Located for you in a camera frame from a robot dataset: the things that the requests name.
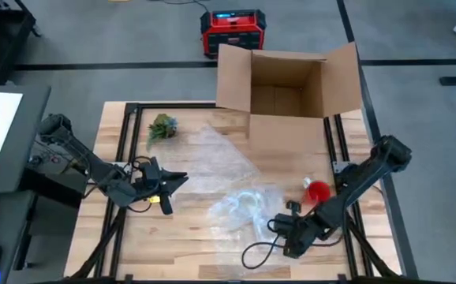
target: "portable power station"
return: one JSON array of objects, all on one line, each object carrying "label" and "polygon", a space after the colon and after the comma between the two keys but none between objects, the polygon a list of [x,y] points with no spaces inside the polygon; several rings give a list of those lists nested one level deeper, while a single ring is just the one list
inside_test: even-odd
[{"label": "portable power station", "polygon": [[217,58],[220,43],[251,50],[263,48],[267,22],[259,9],[205,12],[200,24],[204,54],[209,58]]}]

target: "yellow label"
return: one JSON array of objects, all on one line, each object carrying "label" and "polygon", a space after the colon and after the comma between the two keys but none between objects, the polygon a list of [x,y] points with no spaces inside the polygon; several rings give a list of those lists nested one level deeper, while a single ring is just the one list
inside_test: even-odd
[{"label": "yellow label", "polygon": [[158,203],[159,202],[159,196],[151,196],[151,197],[149,197],[149,202]]}]

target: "succulent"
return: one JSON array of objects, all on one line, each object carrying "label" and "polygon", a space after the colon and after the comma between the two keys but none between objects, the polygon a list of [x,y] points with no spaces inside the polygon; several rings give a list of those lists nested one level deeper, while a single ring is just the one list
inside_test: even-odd
[{"label": "succulent", "polygon": [[155,121],[149,125],[148,151],[156,141],[171,138],[178,129],[178,121],[166,114],[158,114]]}]

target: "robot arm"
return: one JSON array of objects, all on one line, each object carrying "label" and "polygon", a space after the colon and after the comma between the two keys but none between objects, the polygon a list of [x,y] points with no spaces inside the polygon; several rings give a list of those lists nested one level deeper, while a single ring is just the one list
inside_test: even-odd
[{"label": "robot arm", "polygon": [[50,115],[44,119],[39,127],[39,136],[42,142],[57,144],[70,153],[88,171],[100,191],[119,207],[159,196],[163,213],[171,214],[169,196],[188,180],[187,173],[159,169],[158,162],[153,157],[148,163],[139,165],[137,169],[142,177],[130,184],[131,177],[123,168],[105,163],[73,135],[72,124],[63,114]]},{"label": "robot arm", "polygon": [[349,165],[338,176],[340,193],[312,209],[310,215],[275,216],[274,230],[286,239],[284,255],[298,258],[316,238],[327,240],[344,224],[346,209],[380,178],[404,170],[411,151],[393,136],[383,136],[360,165]]}]

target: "open cardboard box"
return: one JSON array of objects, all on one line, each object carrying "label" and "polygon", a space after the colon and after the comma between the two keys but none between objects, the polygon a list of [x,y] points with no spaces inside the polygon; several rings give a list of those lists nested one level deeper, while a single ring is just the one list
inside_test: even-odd
[{"label": "open cardboard box", "polygon": [[216,106],[249,114],[251,148],[323,151],[323,118],[361,107],[356,45],[306,54],[221,44]]}]

